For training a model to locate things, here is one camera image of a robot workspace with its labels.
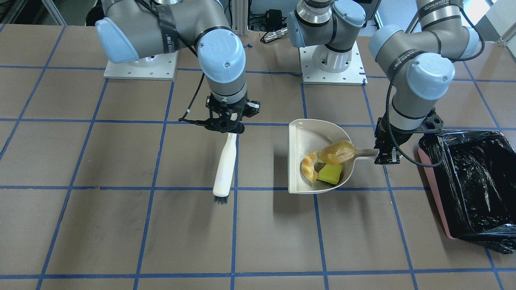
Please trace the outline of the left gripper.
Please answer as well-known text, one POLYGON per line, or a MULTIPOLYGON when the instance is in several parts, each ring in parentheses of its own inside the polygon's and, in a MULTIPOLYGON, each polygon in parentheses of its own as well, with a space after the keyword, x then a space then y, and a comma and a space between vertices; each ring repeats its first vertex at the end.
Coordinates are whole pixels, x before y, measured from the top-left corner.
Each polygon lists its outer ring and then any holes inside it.
POLYGON ((435 109, 432 108, 427 116, 422 119, 422 122, 419 123, 419 126, 413 130, 401 130, 391 125, 390 121, 394 121, 394 114, 389 113, 389 111, 386 111, 385 115, 378 119, 375 129, 376 141, 374 148, 378 149, 379 153, 374 163, 379 165, 399 164, 401 156, 403 156, 411 163, 421 165, 422 163, 405 154, 400 149, 400 145, 406 143, 413 134, 442 134, 443 121, 435 113, 435 109))

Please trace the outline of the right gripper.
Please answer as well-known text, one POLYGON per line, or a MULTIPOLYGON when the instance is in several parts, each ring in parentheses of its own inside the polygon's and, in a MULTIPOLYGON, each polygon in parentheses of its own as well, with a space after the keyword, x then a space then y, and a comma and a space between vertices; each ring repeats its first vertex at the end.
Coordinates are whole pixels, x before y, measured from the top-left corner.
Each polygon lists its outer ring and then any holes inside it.
POLYGON ((251 118, 260 112, 260 101, 250 101, 243 97, 235 103, 220 102, 213 95, 207 97, 206 107, 210 117, 204 122, 207 130, 221 133, 242 134, 245 130, 243 117, 251 118))

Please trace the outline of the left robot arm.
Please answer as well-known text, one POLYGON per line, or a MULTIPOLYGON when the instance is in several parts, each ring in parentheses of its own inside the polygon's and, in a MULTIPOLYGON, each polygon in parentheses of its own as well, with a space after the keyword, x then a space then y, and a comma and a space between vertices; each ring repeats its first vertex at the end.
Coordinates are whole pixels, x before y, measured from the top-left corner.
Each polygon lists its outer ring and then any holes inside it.
MULTIPOLYGON (((416 5, 420 32, 387 25, 369 41, 373 59, 389 80, 385 114, 375 130, 375 163, 380 165, 407 157, 400 145, 413 134, 442 131, 435 103, 454 78, 453 62, 474 59, 485 47, 473 24, 462 25, 462 0, 418 0, 416 5)), ((291 44, 322 46, 319 61, 349 54, 365 22, 363 7, 352 0, 301 0, 286 18, 291 44)))

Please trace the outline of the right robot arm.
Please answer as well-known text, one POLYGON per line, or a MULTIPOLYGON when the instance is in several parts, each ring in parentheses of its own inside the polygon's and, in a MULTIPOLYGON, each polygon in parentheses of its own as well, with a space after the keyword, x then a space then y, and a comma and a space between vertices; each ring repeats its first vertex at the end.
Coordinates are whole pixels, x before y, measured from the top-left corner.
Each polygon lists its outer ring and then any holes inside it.
POLYGON ((248 99, 246 53, 230 28, 218 0, 103 0, 104 17, 95 22, 110 61, 121 64, 188 48, 198 59, 210 86, 207 120, 180 121, 221 133, 241 134, 243 117, 259 113, 259 101, 248 99))

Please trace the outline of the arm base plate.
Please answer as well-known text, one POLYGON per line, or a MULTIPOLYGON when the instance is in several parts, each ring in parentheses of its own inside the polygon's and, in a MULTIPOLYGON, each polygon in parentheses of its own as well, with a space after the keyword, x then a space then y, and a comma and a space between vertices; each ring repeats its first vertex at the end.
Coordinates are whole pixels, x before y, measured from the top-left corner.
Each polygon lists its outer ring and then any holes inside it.
POLYGON ((104 77, 106 79, 173 81, 175 78, 177 57, 178 52, 174 52, 121 64, 115 64, 109 61, 104 72, 104 77))
POLYGON ((325 45, 299 48, 302 82, 306 85, 365 86, 368 81, 357 42, 337 53, 325 45))

